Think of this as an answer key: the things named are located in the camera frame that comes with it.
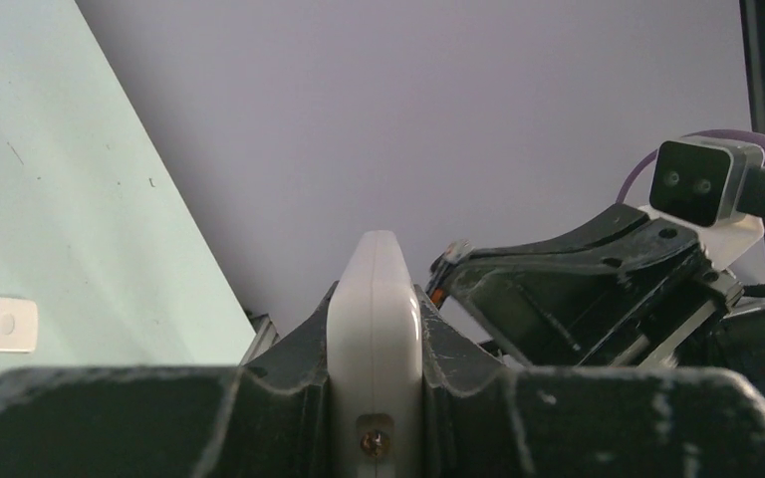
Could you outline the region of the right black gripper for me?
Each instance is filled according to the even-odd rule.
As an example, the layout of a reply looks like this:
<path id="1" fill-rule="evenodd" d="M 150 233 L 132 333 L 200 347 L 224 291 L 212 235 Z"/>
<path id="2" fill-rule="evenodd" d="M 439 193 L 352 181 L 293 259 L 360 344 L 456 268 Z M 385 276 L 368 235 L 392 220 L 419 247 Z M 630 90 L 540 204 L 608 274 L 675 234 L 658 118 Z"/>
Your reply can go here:
<path id="1" fill-rule="evenodd" d="M 551 240 L 475 249 L 431 297 L 524 365 L 674 366 L 743 297 L 746 222 L 702 228 L 614 204 Z"/>

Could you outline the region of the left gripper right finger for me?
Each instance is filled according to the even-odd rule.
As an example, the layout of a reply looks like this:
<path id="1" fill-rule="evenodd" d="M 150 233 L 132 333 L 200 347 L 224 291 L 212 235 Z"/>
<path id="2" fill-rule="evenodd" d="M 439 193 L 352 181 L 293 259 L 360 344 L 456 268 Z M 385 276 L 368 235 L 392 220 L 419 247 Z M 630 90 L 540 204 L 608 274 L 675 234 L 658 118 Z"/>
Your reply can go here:
<path id="1" fill-rule="evenodd" d="M 765 477 L 765 393 L 723 368 L 514 369 L 425 295 L 425 477 Z"/>

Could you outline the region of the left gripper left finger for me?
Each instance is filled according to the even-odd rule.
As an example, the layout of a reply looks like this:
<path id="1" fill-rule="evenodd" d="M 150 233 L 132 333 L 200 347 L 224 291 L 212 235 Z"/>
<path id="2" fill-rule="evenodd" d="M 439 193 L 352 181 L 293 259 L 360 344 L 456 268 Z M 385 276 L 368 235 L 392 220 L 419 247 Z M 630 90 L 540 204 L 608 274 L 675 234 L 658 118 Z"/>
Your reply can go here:
<path id="1" fill-rule="evenodd" d="M 239 365 L 0 374 L 0 477 L 330 477 L 328 302 Z"/>

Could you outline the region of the white red remote control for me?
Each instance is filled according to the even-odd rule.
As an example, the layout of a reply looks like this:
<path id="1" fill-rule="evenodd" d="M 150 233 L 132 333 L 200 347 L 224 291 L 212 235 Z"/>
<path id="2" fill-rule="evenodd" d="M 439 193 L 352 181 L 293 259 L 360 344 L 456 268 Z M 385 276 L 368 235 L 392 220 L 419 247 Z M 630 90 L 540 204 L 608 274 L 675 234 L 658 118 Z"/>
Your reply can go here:
<path id="1" fill-rule="evenodd" d="M 396 236 L 365 233 L 327 311 L 336 476 L 420 475 L 421 341 L 420 305 Z"/>

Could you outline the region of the white battery compartment cover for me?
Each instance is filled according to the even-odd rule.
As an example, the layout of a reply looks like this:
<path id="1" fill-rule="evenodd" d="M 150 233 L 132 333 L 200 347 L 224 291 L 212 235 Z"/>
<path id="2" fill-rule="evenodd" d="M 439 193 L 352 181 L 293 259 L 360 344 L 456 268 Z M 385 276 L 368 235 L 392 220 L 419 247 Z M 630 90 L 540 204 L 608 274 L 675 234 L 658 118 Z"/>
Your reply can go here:
<path id="1" fill-rule="evenodd" d="M 0 353 L 33 353 L 38 337 L 37 304 L 28 299 L 0 297 Z"/>

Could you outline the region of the black battery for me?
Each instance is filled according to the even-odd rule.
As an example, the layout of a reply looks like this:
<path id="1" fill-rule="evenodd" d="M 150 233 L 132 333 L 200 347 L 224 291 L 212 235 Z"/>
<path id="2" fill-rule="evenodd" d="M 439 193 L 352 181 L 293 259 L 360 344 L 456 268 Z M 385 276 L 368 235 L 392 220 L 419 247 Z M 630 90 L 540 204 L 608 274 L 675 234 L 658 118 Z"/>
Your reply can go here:
<path id="1" fill-rule="evenodd" d="M 445 278 L 459 263 L 466 260 L 473 251 L 474 247 L 468 240 L 456 240 L 450 243 L 444 252 L 430 265 L 430 275 L 425 287 L 425 293 L 436 309 L 441 309 L 447 297 L 447 293 L 442 286 Z"/>

